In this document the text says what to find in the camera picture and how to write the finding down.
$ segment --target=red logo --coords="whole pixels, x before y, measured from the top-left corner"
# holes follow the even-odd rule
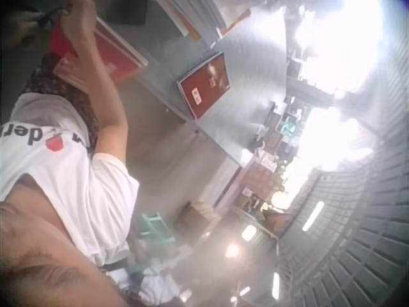
[[[64,148],[63,138],[61,134],[56,134],[45,141],[45,146],[53,152],[58,152]]]

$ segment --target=patterned fabric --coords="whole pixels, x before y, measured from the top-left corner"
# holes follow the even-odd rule
[[[42,64],[31,74],[22,93],[59,95],[67,99],[84,120],[89,134],[91,151],[95,149],[98,120],[92,110],[88,95],[54,75],[54,67],[60,61],[55,54],[47,54]]]

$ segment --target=book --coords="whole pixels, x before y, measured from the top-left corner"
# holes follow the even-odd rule
[[[230,89],[224,54],[217,53],[177,81],[179,90],[198,120]]]
[[[102,61],[114,83],[126,81],[148,65],[148,61],[140,53],[100,18],[97,19],[95,38]],[[49,50],[61,57],[54,73],[86,92],[86,85],[81,77],[81,63],[60,24],[57,24],[52,32]]]

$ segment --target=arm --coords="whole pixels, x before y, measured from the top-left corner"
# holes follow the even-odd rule
[[[96,8],[92,0],[73,0],[62,27],[79,56],[91,106],[99,123],[96,153],[111,154],[125,162],[128,123],[118,91],[96,47]]]

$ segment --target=white t-shirt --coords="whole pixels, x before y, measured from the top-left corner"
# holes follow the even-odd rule
[[[31,175],[77,248],[100,266],[128,255],[139,183],[120,160],[106,153],[91,158],[87,146],[86,125],[68,101],[23,94],[0,128],[0,200]]]

